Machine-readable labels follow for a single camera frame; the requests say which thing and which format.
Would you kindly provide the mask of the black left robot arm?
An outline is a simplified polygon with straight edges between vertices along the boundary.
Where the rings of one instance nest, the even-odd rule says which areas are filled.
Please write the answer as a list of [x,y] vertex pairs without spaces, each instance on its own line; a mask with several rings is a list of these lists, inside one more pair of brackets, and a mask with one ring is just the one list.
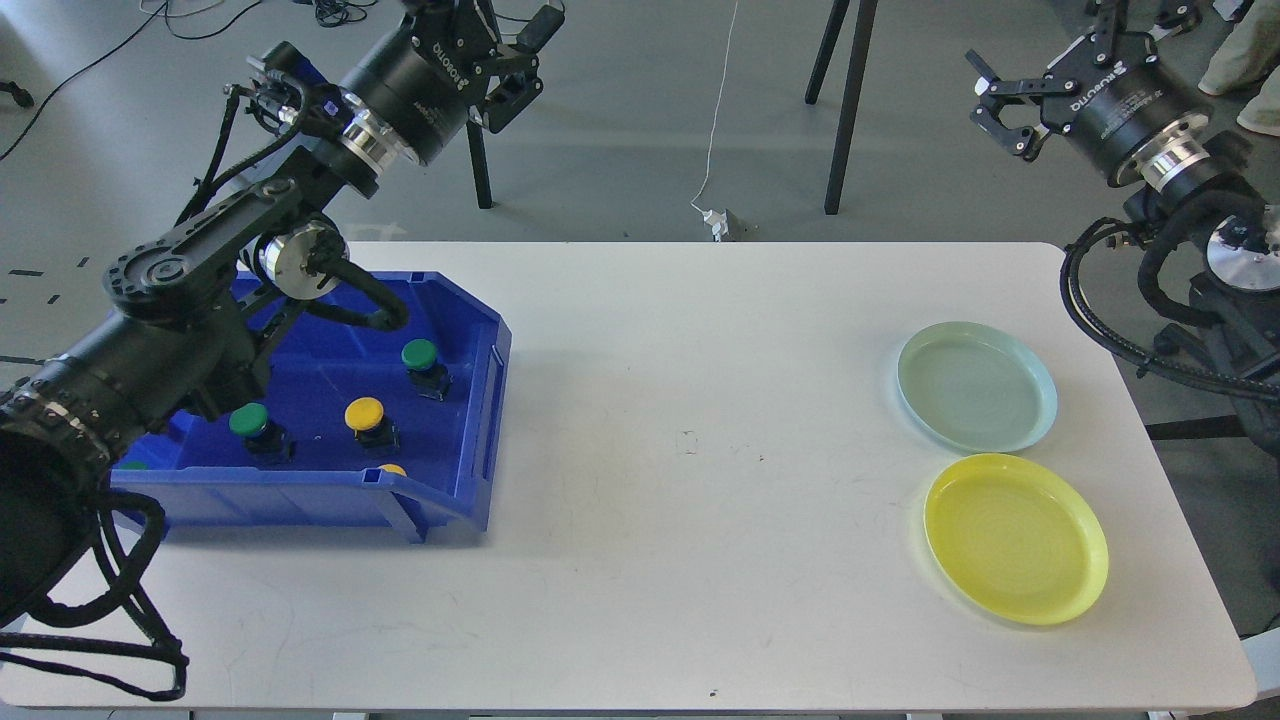
[[541,94],[539,53],[564,23],[543,3],[504,40],[489,1],[407,1],[401,23],[333,83],[293,45],[230,85],[210,164],[175,220],[104,273],[108,319],[3,392],[3,661],[155,702],[189,660],[142,585],[159,501],[113,487],[134,442],[180,411],[215,421],[268,392],[270,359],[303,315],[401,331],[410,307],[349,259],[325,206],[365,197],[399,156],[429,164],[468,136],[492,205],[483,132]]

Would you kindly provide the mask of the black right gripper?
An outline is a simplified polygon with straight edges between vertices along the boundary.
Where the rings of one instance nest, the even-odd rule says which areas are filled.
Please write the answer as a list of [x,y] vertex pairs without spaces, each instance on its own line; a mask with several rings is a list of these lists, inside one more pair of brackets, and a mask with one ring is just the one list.
[[1034,161],[1051,136],[1068,142],[1110,187],[1143,181],[1169,187],[1175,177],[1208,159],[1198,136],[1210,122],[1210,106],[1160,60],[1146,32],[1116,35],[1114,61],[1100,65],[1100,50],[1085,36],[1047,68],[1047,76],[1001,79],[977,53],[965,60],[978,73],[975,95],[1004,101],[1039,101],[1034,122],[1006,126],[1011,106],[979,104],[970,119],[1005,152]]

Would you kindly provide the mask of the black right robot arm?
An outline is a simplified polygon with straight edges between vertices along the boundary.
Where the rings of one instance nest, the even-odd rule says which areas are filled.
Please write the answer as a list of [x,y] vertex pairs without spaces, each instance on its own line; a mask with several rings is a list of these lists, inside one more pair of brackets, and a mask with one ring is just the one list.
[[[1245,179],[1243,137],[1204,137],[1208,106],[1162,63],[1147,33],[1096,28],[1037,77],[1007,79],[975,51],[972,119],[1005,151],[1037,158],[1064,137],[1110,187],[1137,186],[1124,218],[1093,222],[1065,249],[1059,288],[1085,334],[1140,375],[1228,397],[1225,416],[1149,427],[1152,439],[1245,437],[1277,455],[1277,205]],[[1165,319],[1143,343],[1085,296],[1087,255],[1140,251],[1137,290]]]

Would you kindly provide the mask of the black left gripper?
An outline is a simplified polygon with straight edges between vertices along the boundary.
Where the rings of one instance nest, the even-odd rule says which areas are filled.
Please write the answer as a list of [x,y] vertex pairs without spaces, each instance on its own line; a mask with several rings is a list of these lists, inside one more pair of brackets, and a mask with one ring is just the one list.
[[[563,27],[564,15],[561,6],[544,3],[515,41],[500,46],[498,58],[531,61]],[[476,67],[497,54],[497,45],[490,8],[407,8],[399,26],[340,87],[385,122],[425,167],[465,120],[500,133],[544,90],[536,76],[507,76],[486,95],[492,81]]]

